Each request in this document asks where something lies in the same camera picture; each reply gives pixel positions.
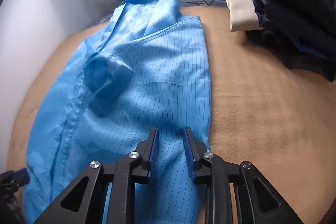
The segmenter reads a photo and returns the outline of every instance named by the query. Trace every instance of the silver screw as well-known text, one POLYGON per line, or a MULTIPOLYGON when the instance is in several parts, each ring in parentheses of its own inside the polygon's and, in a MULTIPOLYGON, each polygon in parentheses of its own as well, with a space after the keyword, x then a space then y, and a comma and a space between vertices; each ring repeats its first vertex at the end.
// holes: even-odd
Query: silver screw
POLYGON ((204 153, 204 157, 205 157, 206 159, 212 159, 212 158, 213 158, 213 153, 211 153, 211 152, 205 152, 205 153, 204 153))
POLYGON ((98 162, 97 160, 92 161, 92 162, 90 163, 90 167, 91 167, 91 168, 98 168, 99 166, 100 166, 100 162, 98 162))
POLYGON ((252 163, 250 163, 249 161, 243 161, 241 164, 246 169, 250 169, 252 167, 252 163))
POLYGON ((128 156, 129 156, 131 159, 136 159, 136 158, 139 156, 139 153, 136 152, 136 151, 133 151, 133 152, 129 153, 128 156))

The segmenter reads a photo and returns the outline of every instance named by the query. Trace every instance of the blue cloth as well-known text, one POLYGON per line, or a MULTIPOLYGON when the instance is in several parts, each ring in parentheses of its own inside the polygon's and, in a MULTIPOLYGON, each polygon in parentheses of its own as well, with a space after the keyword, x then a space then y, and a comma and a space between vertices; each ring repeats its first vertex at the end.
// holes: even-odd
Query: blue cloth
POLYGON ((188 177, 179 128, 208 146, 210 74, 199 17, 177 0, 126 0, 86 38, 43 100, 27 148, 24 212, 32 223, 93 160, 116 161, 159 129, 136 223, 196 223, 204 188, 188 177))

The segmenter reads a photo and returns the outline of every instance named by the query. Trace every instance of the beige garment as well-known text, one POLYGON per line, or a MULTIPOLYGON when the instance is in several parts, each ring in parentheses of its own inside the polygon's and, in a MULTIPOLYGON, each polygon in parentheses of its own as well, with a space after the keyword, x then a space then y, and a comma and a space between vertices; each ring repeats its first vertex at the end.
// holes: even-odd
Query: beige garment
POLYGON ((230 9, 230 31, 261 30, 252 0, 226 0, 230 9))
MULTIPOLYGON (((305 224, 317 224, 336 196, 336 83, 309 71, 288 70, 243 32, 231 33, 226 8, 181 11, 200 16, 204 27, 211 71, 211 150, 226 161, 253 162, 305 224)), ((81 41, 102 26, 68 37, 36 77, 16 117, 9 169, 25 166, 27 139, 41 101, 81 41)))

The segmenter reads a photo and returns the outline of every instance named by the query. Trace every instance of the black garment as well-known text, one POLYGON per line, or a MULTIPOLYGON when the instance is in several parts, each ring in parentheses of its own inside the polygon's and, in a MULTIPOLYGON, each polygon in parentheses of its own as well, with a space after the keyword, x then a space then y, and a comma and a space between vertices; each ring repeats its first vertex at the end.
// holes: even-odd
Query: black garment
POLYGON ((246 31, 247 38, 270 50, 288 69, 303 69, 316 72, 328 81, 334 81, 336 76, 336 61, 325 60, 315 55, 300 52, 280 30, 264 29, 246 31))
POLYGON ((297 37, 336 60, 336 12, 326 0, 253 0, 259 25, 297 37))

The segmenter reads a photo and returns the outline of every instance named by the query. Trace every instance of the tan tablecloth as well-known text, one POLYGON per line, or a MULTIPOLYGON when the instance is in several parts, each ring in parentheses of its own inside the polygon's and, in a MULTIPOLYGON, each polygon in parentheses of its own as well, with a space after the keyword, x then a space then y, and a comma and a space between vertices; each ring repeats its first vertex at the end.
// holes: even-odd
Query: tan tablecloth
MULTIPOLYGON (((307 224, 318 223, 336 196, 336 84, 286 69, 244 32, 230 32, 225 8, 188 7, 205 30, 212 80, 212 151, 226 161, 249 160, 307 224)), ((25 166, 26 143, 48 89, 81 41, 67 38, 31 85, 14 124, 8 168, 25 166)))

